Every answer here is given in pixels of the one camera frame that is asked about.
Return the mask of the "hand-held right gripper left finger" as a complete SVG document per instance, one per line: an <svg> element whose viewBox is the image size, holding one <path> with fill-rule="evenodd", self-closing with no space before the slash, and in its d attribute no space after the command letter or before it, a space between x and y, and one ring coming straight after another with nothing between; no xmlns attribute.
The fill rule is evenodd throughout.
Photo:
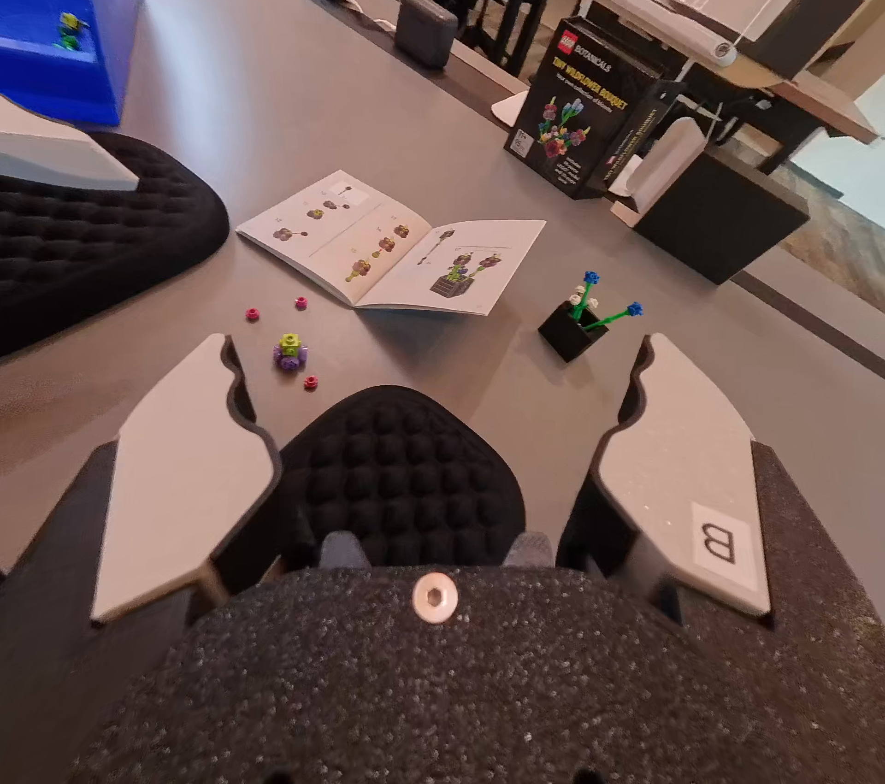
<svg viewBox="0 0 885 784"><path fill-rule="evenodd" d="M213 606L229 601L219 556L280 475L232 338L207 336L118 431L91 621L187 587Z"/></svg>

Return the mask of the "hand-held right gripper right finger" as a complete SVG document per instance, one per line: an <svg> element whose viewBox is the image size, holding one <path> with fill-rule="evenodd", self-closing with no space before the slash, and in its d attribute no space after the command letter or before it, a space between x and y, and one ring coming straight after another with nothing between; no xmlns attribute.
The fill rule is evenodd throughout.
<svg viewBox="0 0 885 784"><path fill-rule="evenodd" d="M603 497L636 534L616 578L648 599L670 583L768 615L755 438L742 416L661 333L643 338L628 390L636 410L596 456Z"/></svg>

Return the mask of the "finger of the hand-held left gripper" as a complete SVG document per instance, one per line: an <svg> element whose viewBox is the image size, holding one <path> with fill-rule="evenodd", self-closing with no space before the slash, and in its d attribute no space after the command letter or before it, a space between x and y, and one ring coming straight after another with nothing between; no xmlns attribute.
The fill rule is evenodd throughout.
<svg viewBox="0 0 885 784"><path fill-rule="evenodd" d="M1 97L1 174L67 189L134 191L138 177L90 136Z"/></svg>

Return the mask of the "grey desk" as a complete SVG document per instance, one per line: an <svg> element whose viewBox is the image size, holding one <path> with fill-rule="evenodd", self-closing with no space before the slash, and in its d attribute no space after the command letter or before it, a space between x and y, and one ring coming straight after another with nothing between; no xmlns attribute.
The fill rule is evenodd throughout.
<svg viewBox="0 0 885 784"><path fill-rule="evenodd" d="M259 424L279 444L360 389L414 388L496 449L529 528L557 542L642 337L660 332L775 450L883 615L883 380L745 289L705 283L604 203L567 199L504 153L494 122L310 0L144 0L119 131L206 181L232 226L339 169L433 226L546 226L486 317L354 311L229 236L193 271L6 358L2 570L92 449L213 333L234 339ZM600 277L597 321L634 302L643 315L566 364L537 330L586 271ZM249 324L252 307L261 317ZM300 371L272 363L286 333L307 347Z"/></svg>

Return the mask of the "black bumpy foam pad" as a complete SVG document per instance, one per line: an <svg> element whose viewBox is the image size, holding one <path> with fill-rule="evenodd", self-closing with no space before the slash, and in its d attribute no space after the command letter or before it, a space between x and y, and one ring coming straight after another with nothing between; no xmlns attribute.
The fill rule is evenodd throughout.
<svg viewBox="0 0 885 784"><path fill-rule="evenodd" d="M338 402L281 451L281 554L315 566L348 532L372 566L497 566L525 529L510 467L432 398L385 385Z"/></svg>
<svg viewBox="0 0 885 784"><path fill-rule="evenodd" d="M229 235L216 192L161 148L110 131L88 136L135 174L136 189L2 176L3 357L201 264Z"/></svg>

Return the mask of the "green and lime brick piece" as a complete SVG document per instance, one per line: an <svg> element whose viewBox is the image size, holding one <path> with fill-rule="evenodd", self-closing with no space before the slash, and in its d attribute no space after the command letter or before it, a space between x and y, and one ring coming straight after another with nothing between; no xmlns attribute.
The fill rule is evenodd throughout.
<svg viewBox="0 0 885 784"><path fill-rule="evenodd" d="M84 19L71 12L62 12L59 16L59 37L54 45L68 51L82 51L82 38L89 28L89 24Z"/></svg>

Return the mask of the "blue brick flower with stem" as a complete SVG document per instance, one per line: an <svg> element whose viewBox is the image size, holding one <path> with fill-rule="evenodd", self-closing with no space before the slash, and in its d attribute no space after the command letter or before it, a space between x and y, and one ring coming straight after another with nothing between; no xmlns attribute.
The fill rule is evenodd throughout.
<svg viewBox="0 0 885 784"><path fill-rule="evenodd" d="M571 311L571 317L576 321L580 322L584 312L588 309L594 309L598 307L598 300L592 295L594 287L600 281L599 275L595 271L586 271L583 275L581 284L578 286L586 287L586 291L583 296L583 301L581 305L575 309L575 311Z"/></svg>
<svg viewBox="0 0 885 784"><path fill-rule="evenodd" d="M627 318L627 317L639 317L642 315L643 315L642 304L638 303L638 302L634 302L634 303L631 303L630 305L628 305L627 308L622 312L612 314L608 317L602 318L599 321L596 321L590 325L585 326L584 331L586 333L590 333L590 332L593 332L599 328L602 328L603 326L611 325L616 320L619 320L622 318Z"/></svg>

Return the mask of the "black brick flower pot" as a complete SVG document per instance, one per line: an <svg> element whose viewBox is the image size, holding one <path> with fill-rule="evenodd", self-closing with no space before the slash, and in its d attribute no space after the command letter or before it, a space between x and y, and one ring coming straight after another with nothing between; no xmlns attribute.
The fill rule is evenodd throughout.
<svg viewBox="0 0 885 784"><path fill-rule="evenodd" d="M566 364L581 357L610 331L608 325L596 325L598 321L592 310L585 310L578 319L572 317L572 311L573 305L569 301L559 303L537 330L547 346Z"/></svg>

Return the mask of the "purple and lime brick flower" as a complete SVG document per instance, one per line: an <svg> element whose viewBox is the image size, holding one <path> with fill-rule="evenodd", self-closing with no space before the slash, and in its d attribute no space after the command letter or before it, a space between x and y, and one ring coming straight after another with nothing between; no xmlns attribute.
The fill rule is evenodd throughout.
<svg viewBox="0 0 885 784"><path fill-rule="evenodd" d="M271 359L281 371L300 371L307 362L307 347L298 334L286 333L274 344Z"/></svg>

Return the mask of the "black open box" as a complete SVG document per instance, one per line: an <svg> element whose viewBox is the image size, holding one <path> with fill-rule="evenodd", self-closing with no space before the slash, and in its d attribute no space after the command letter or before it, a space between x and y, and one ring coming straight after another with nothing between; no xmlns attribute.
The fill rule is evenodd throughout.
<svg viewBox="0 0 885 784"><path fill-rule="evenodd" d="M806 201L722 148L706 147L633 229L721 285L810 218Z"/></svg>

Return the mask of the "white curved holder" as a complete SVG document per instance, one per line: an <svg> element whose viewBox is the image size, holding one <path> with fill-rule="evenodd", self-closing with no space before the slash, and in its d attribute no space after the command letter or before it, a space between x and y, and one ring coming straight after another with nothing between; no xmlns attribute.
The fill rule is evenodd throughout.
<svg viewBox="0 0 885 784"><path fill-rule="evenodd" d="M634 227L679 176L703 152L707 138L692 117L681 117L668 127L645 158L631 157L609 193L611 213Z"/></svg>

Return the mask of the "open instruction booklet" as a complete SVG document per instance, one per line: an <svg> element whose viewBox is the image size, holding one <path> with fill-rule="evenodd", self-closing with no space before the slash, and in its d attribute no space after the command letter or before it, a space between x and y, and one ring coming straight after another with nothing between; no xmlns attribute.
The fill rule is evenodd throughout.
<svg viewBox="0 0 885 784"><path fill-rule="evenodd" d="M336 171L236 233L355 309L487 316L545 228L538 219L429 225Z"/></svg>

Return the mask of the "black flower set box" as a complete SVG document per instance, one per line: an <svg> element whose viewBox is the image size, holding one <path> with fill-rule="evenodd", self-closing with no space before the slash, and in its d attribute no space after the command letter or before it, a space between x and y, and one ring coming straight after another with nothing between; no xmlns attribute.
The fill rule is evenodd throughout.
<svg viewBox="0 0 885 784"><path fill-rule="evenodd" d="M602 196L685 82L580 16L560 21L504 144L572 200Z"/></svg>

